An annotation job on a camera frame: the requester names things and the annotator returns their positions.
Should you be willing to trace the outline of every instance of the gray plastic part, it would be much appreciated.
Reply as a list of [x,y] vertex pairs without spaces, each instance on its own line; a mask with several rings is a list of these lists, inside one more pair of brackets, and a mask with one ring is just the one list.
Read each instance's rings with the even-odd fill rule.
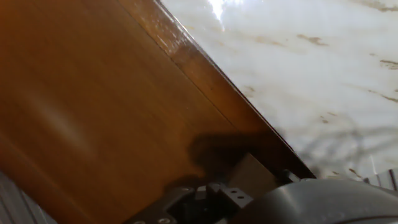
[[57,224],[2,172],[0,172],[0,223]]

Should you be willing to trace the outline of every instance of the marble surface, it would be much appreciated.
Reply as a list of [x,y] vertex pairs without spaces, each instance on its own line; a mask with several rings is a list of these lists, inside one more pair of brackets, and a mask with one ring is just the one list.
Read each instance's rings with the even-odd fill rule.
[[318,177],[398,167],[398,0],[162,0]]

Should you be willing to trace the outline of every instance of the metal mechanism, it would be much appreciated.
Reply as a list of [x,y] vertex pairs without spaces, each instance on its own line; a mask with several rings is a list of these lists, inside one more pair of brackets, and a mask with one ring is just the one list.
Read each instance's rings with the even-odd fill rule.
[[124,224],[223,223],[244,208],[252,198],[239,189],[210,183],[197,190],[172,190]]
[[125,224],[398,223],[398,192],[353,180],[306,179],[253,200],[211,183],[175,189]]

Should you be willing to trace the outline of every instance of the screw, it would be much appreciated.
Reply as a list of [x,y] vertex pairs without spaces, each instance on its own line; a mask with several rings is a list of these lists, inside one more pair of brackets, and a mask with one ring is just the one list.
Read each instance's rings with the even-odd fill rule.
[[160,224],[167,224],[167,223],[170,223],[170,220],[168,218],[161,218],[157,222]]

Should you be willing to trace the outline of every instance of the white marble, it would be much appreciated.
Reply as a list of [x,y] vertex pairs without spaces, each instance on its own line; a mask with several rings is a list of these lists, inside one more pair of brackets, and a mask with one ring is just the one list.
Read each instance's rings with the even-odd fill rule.
[[398,0],[162,0],[318,177],[398,167]]

